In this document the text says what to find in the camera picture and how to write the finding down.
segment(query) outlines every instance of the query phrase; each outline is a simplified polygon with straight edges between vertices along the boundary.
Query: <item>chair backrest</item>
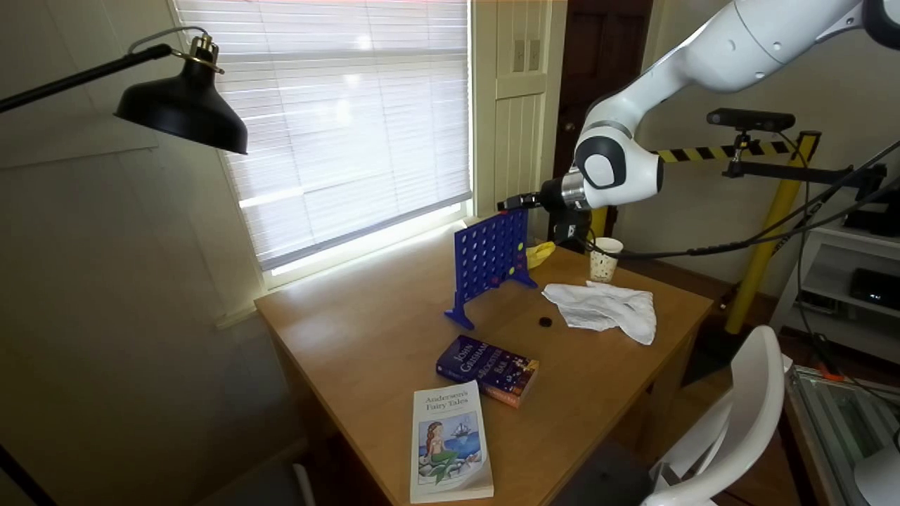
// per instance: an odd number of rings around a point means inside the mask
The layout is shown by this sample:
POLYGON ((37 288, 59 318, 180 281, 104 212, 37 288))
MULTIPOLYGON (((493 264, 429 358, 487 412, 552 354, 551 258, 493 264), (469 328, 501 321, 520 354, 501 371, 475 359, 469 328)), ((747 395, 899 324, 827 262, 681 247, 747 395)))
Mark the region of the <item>chair backrest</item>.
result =
POLYGON ((775 332, 757 327, 734 356, 732 389, 653 467, 656 490, 643 506, 695 506, 736 482, 772 439, 785 371, 775 332), (683 480, 690 469, 695 474, 683 480))

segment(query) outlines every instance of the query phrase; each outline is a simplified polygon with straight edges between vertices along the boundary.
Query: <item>black lamp shade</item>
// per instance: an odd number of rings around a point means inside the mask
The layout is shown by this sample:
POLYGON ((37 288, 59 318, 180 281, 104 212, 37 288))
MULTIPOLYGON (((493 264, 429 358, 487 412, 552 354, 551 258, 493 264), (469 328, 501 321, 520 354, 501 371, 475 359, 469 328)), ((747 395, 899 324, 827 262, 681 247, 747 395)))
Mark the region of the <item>black lamp shade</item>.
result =
POLYGON ((207 146, 247 154, 247 127, 216 93, 215 72, 202 63, 186 60, 178 76, 131 86, 122 94, 115 115, 207 146))

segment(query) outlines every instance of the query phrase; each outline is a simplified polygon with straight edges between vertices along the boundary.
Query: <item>paper cup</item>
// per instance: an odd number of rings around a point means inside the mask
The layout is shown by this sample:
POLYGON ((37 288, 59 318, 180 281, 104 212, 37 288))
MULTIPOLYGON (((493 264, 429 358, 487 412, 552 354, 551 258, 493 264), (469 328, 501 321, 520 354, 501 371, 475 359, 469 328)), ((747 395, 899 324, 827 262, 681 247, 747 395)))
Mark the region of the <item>paper cup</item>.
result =
MULTIPOLYGON (((610 253, 620 253, 622 243, 611 238, 601 237, 594 239, 594 245, 610 253)), ((618 260, 597 251, 590 252, 590 280, 599 283, 609 283, 613 280, 618 260)))

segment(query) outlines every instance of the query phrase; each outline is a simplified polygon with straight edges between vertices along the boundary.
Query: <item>connect four game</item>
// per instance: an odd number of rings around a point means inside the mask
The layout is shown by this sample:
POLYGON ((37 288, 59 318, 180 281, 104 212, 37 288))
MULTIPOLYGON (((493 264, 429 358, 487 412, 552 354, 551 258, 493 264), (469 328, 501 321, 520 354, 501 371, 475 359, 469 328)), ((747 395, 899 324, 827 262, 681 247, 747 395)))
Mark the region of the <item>connect four game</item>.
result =
POLYGON ((464 304, 508 279, 537 288, 528 276, 527 228, 528 211, 518 210, 501 212, 454 235, 456 295, 454 308, 445 312, 451 320, 474 329, 464 304))

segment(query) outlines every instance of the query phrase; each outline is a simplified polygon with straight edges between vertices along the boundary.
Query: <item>lamp arm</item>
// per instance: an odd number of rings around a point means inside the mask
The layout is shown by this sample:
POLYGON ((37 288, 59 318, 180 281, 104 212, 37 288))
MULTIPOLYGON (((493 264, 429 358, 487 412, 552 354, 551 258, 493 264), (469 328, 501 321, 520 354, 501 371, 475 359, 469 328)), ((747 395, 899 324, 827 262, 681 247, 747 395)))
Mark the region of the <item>lamp arm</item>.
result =
POLYGON ((53 81, 52 83, 47 83, 46 85, 38 86, 28 91, 21 92, 18 95, 13 95, 0 100, 0 113, 5 113, 10 109, 15 109, 16 107, 30 104, 31 102, 40 100, 41 98, 55 95, 61 91, 66 91, 69 88, 83 85, 84 83, 89 83, 95 79, 99 79, 100 77, 106 77, 110 74, 115 74, 116 72, 120 72, 126 68, 131 68, 136 65, 140 65, 141 63, 151 61, 152 59, 164 58, 170 54, 172 54, 172 48, 168 44, 158 44, 156 46, 146 48, 143 51, 126 54, 125 56, 119 59, 114 59, 109 63, 104 63, 97 67, 89 68, 88 70, 78 72, 77 74, 73 74, 69 77, 63 77, 62 79, 53 81))

